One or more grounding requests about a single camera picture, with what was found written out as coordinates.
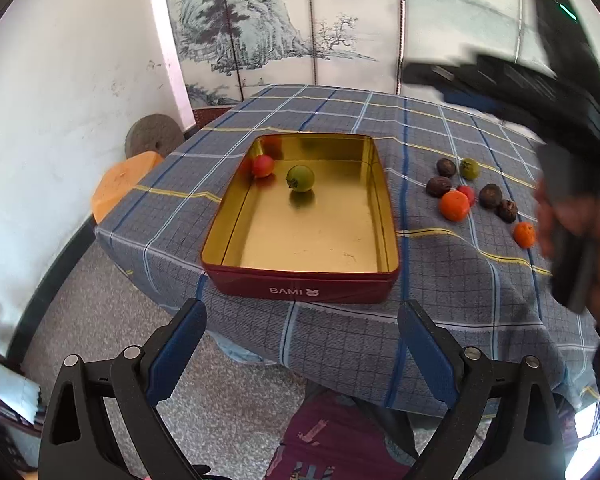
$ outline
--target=red fruit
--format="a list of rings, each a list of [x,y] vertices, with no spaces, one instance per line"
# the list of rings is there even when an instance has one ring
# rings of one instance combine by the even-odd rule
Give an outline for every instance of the red fruit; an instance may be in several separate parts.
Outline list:
[[[473,207],[475,204],[475,191],[469,186],[458,186],[458,191],[467,197],[469,207]]]
[[[273,159],[269,155],[258,155],[253,159],[251,173],[256,178],[264,178],[273,172]]]

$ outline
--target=blue checkered tablecloth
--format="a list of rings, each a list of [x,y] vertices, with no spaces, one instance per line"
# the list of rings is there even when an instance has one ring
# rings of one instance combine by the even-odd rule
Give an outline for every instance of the blue checkered tablecloth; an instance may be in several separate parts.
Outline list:
[[[257,136],[350,132],[375,139],[398,229],[400,277],[381,304],[254,300],[218,292],[200,249],[234,171]],[[453,108],[395,95],[321,86],[270,86],[185,142],[156,167],[96,230],[135,286],[174,313],[203,300],[208,326],[236,344],[311,380],[362,399],[440,415],[398,337],[400,302],[414,298],[462,346],[491,358],[538,356],[550,384],[579,408],[597,396],[591,367],[598,336],[551,297],[548,262],[520,249],[511,225],[479,206],[453,224],[424,191],[441,156],[470,156],[535,222],[540,171],[536,142]],[[461,180],[453,178],[457,186]]]

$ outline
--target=hand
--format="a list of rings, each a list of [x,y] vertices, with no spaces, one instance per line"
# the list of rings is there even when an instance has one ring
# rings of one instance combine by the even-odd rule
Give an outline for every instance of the hand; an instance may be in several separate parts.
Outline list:
[[[570,198],[551,206],[544,190],[544,181],[538,183],[535,193],[538,200],[536,216],[538,218],[538,243],[542,256],[554,256],[554,244],[551,232],[555,219],[571,233],[580,236],[590,229],[590,235],[598,244],[598,269],[589,292],[587,308],[600,327],[600,200],[593,197]]]

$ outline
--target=wall trim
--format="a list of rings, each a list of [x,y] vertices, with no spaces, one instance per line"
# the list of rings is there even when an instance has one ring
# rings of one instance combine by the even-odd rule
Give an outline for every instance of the wall trim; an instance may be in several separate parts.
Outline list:
[[[96,222],[93,215],[91,215],[65,245],[62,252],[58,254],[58,257],[40,281],[18,322],[9,344],[6,357],[10,362],[20,364],[24,360],[31,340],[40,322],[42,322],[42,318],[45,317],[49,305],[51,305],[64,280],[74,270],[76,264],[95,240],[95,226]]]

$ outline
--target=small orange fruit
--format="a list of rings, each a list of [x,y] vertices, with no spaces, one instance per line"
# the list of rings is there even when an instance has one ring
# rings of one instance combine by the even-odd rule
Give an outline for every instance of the small orange fruit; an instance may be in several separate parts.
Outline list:
[[[469,214],[469,199],[465,194],[452,189],[445,193],[438,205],[442,216],[452,222],[459,222]]]
[[[523,249],[536,243],[536,230],[529,222],[520,222],[513,229],[513,239]]]

